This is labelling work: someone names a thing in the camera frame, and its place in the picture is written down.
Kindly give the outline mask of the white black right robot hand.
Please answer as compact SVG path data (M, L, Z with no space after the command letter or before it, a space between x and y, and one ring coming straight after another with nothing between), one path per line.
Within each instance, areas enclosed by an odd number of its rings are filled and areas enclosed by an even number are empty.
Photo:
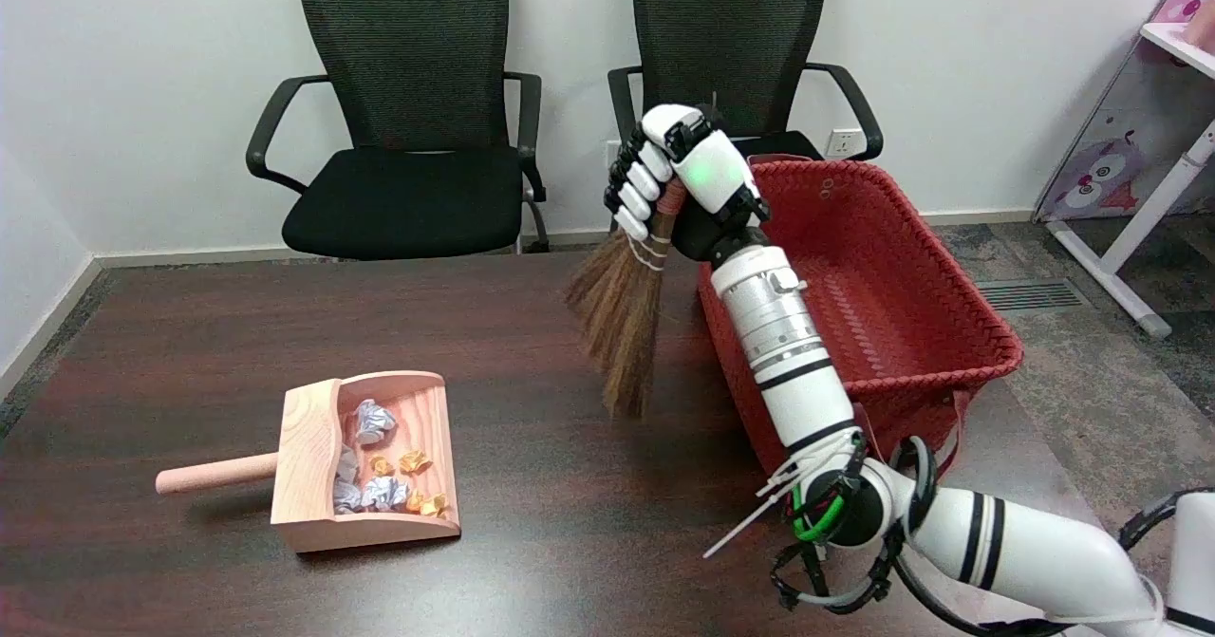
M646 238L657 232L660 196L677 181L686 199L671 239L686 259L708 261L720 239L772 218L748 160L702 109L656 105L646 109L608 171L605 208L628 237Z

